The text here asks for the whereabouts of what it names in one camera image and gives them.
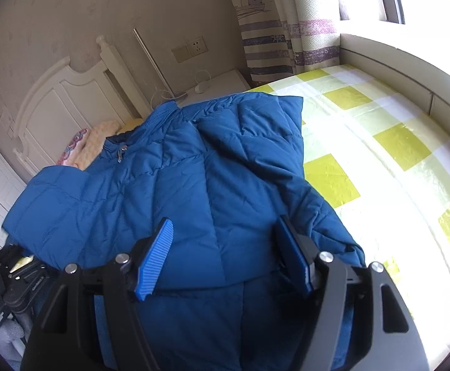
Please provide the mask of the patterned striped curtain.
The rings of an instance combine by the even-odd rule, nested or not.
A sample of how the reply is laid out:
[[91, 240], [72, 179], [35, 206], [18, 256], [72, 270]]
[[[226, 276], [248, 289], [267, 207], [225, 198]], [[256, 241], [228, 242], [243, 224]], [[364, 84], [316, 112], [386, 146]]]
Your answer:
[[231, 0], [252, 85], [340, 63], [340, 0]]

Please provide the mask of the white nightstand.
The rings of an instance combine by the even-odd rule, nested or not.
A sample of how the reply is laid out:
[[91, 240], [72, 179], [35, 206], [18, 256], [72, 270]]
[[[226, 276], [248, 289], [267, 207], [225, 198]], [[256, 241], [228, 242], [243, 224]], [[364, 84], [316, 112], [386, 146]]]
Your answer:
[[230, 70], [226, 73], [213, 77], [210, 81], [210, 87], [203, 94], [196, 94], [195, 85], [186, 91], [188, 97], [178, 102], [178, 106], [183, 107], [206, 100], [213, 100], [223, 96], [229, 96], [236, 93], [248, 91], [250, 85], [238, 70]]

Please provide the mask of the white wooden headboard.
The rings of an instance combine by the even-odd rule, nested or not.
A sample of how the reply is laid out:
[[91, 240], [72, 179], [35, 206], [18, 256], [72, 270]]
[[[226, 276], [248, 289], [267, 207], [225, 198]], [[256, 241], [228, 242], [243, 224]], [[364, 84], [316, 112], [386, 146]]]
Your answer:
[[29, 175], [56, 163], [74, 134], [102, 122], [124, 125], [145, 119], [152, 108], [129, 72], [116, 47], [104, 36], [96, 38], [100, 60], [85, 72], [65, 57], [52, 65], [32, 85], [15, 120], [14, 149]]

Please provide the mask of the yellow white checkered bedspread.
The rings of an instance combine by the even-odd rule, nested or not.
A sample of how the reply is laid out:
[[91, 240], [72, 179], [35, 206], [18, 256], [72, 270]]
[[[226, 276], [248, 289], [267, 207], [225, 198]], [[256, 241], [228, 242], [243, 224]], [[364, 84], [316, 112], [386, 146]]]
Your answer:
[[435, 368], [450, 351], [450, 136], [349, 65], [264, 85], [304, 100], [305, 178], [386, 267]]

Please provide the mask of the colourful patterned pillow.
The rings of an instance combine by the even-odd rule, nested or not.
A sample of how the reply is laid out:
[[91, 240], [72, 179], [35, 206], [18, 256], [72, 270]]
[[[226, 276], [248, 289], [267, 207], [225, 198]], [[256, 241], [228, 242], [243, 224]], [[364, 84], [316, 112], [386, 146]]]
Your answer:
[[57, 165], [73, 166], [81, 150], [85, 147], [89, 134], [88, 128], [78, 131], [57, 160]]

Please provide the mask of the pink beige pillow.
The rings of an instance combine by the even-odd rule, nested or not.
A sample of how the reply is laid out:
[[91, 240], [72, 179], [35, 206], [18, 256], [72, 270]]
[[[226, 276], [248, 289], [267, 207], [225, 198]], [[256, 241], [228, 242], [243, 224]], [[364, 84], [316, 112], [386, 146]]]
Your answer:
[[102, 122], [94, 126], [87, 137], [86, 144], [76, 156], [72, 166], [80, 170], [86, 170], [103, 150], [106, 138], [114, 136], [120, 128], [121, 125], [115, 120]]

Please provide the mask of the wall power socket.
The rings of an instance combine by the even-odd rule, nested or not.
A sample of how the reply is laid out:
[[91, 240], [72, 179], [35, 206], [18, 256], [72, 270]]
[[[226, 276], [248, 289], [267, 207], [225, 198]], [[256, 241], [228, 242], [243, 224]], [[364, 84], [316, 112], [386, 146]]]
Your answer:
[[197, 57], [200, 54], [204, 54], [207, 51], [206, 41], [202, 36], [171, 50], [177, 63], [182, 63], [188, 59]]

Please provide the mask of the blue quilted puffer jacket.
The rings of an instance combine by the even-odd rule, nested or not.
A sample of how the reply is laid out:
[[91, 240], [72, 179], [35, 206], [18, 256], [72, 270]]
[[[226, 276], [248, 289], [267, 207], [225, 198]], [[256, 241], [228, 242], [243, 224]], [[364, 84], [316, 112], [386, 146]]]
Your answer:
[[340, 218], [305, 180], [297, 96], [247, 92], [159, 106], [110, 137], [85, 170], [32, 178], [3, 224], [10, 242], [48, 265], [102, 266], [152, 234], [175, 237], [139, 319], [163, 370], [286, 370], [308, 305], [281, 272], [281, 215], [319, 249], [365, 262]]

